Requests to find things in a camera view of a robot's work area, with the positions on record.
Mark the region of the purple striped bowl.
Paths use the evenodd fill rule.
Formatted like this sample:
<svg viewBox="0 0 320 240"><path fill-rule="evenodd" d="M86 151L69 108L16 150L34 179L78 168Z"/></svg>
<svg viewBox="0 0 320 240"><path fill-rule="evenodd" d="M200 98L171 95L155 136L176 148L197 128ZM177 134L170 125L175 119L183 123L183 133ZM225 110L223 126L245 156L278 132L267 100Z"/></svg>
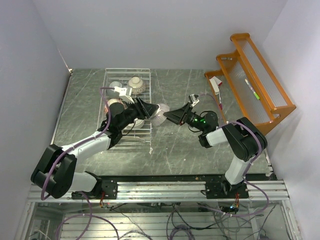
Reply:
<svg viewBox="0 0 320 240"><path fill-rule="evenodd" d="M170 111L170 107L168 105L164 103L157 104L156 111L152 114L152 116L149 119L150 123L154 126L161 125L167 119L167 117L164 116L164 113L169 111Z"/></svg>

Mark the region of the red patterned bowl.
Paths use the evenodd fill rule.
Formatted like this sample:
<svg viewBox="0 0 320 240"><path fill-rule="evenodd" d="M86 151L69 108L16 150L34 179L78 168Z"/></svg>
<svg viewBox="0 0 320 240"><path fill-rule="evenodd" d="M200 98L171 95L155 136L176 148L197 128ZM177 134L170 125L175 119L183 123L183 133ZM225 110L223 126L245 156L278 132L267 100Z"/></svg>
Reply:
<svg viewBox="0 0 320 240"><path fill-rule="evenodd" d="M125 109L124 103L120 99L112 98L108 100L107 106L104 107L105 112L110 109L111 111L123 111Z"/></svg>

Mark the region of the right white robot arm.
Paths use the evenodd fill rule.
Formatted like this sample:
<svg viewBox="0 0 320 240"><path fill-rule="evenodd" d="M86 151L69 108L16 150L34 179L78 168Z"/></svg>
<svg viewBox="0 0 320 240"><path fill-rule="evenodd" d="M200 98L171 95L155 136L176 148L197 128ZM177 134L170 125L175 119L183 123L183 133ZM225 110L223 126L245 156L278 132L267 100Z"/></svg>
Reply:
<svg viewBox="0 0 320 240"><path fill-rule="evenodd" d="M200 131L198 139L204 148L229 144L233 159L224 174L225 182L220 186L220 192L226 198L231 198L238 192L237 185L245 180L250 166L268 145L265 136L246 117L219 126L215 112L206 111L203 116L198 115L192 111L190 103L163 115L176 125L188 124Z"/></svg>

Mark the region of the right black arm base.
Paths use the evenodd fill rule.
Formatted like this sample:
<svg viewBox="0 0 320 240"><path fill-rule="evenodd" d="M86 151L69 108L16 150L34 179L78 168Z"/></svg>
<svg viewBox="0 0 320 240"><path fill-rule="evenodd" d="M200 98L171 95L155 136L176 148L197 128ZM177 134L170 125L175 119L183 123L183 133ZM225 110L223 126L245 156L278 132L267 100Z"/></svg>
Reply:
<svg viewBox="0 0 320 240"><path fill-rule="evenodd" d="M205 182L205 189L200 192L207 199L247 199L249 197L247 185L242 181L235 185L230 184L224 177L212 178Z"/></svg>

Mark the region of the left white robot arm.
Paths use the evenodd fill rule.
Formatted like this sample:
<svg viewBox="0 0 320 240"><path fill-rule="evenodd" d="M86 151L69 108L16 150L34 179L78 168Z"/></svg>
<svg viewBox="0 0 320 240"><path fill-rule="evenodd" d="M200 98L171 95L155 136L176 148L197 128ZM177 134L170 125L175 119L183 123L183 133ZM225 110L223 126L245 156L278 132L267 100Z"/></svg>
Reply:
<svg viewBox="0 0 320 240"><path fill-rule="evenodd" d="M103 192L103 180L90 172L76 173L78 161L109 150L123 137L123 129L136 119L150 119L156 115L160 105L135 98L126 109L107 107L106 119L92 135L69 145L49 145L31 175L31 182L41 188L41 200L48 197L59 199L67 192L85 192L98 198Z"/></svg>

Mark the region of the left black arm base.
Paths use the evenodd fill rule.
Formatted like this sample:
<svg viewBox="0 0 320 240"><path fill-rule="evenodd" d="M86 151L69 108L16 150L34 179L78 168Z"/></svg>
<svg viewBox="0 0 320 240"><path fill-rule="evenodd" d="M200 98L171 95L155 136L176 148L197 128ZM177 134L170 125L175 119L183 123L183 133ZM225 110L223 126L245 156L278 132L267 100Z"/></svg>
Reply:
<svg viewBox="0 0 320 240"><path fill-rule="evenodd" d="M115 200L118 193L118 183L108 177L97 176L93 173L75 173L69 189L73 200L82 199L81 192L89 199Z"/></svg>

